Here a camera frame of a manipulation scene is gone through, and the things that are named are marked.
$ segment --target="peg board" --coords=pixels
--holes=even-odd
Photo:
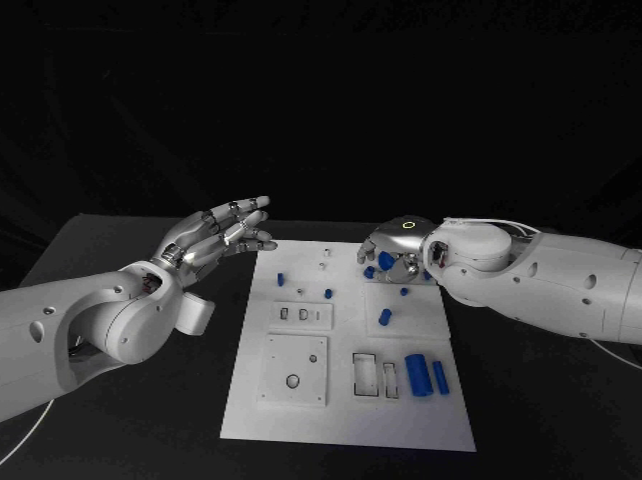
[[[362,276],[374,262],[357,264],[358,243],[300,242],[277,240],[273,252],[257,254],[251,290],[246,309],[237,360],[230,384],[220,438],[325,443],[429,450],[475,451],[469,419],[462,397],[453,353],[447,337],[440,291],[430,281],[419,278],[413,285],[382,284],[400,290],[406,297],[385,297],[385,302],[431,301],[433,322],[442,323],[434,338],[372,337],[367,328],[365,286],[375,280]],[[284,284],[277,286],[277,273]],[[332,297],[323,297],[325,289]],[[323,331],[270,329],[273,302],[332,304],[332,329]],[[270,334],[318,336],[326,339],[326,396],[323,406],[280,405],[257,401],[261,382],[264,343]],[[377,398],[354,396],[352,354],[375,355]],[[404,357],[421,353],[426,357],[434,393],[413,397]],[[439,395],[431,362],[439,360],[450,393]],[[398,399],[385,398],[382,364],[395,366]]]

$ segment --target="hole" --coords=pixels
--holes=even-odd
[[[36,343],[42,341],[44,327],[42,324],[36,321],[29,324],[29,336]]]
[[[299,386],[299,377],[296,375],[290,375],[284,383],[287,384],[289,388],[296,388]]]
[[[583,287],[589,290],[597,284],[597,277],[594,275],[587,275],[587,278],[583,282]]]

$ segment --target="black table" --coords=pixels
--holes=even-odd
[[[21,286],[147,259],[178,219],[80,215]],[[374,224],[266,221],[279,239],[361,242]],[[256,254],[230,257],[191,290],[217,303],[204,336],[60,397],[0,467],[6,478],[639,478],[642,373],[587,341],[547,333],[443,293],[478,453],[221,440]],[[626,346],[613,348],[630,358]],[[0,423],[0,458],[44,406]]]

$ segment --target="white robotic arm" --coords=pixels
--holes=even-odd
[[[267,203],[257,197],[194,213],[169,230],[150,261],[0,292],[0,422],[100,373],[145,361],[173,328],[202,334],[214,304],[184,288],[222,256],[276,248],[254,228]]]
[[[493,223],[524,227],[395,218],[367,238],[358,263],[378,249],[385,281],[408,283],[426,270],[465,305],[561,335],[642,345],[642,250],[530,227],[511,235]]]

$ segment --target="robotic hand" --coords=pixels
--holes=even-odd
[[[194,213],[152,259],[116,272],[0,292],[0,422],[145,361],[173,328],[202,334],[214,304],[184,288],[224,256],[274,250],[256,228],[267,204],[257,197]]]
[[[436,226],[414,216],[378,226],[359,264],[377,249],[380,280],[408,283],[426,271],[465,305],[561,335],[642,345],[642,250],[505,220],[446,218]]]

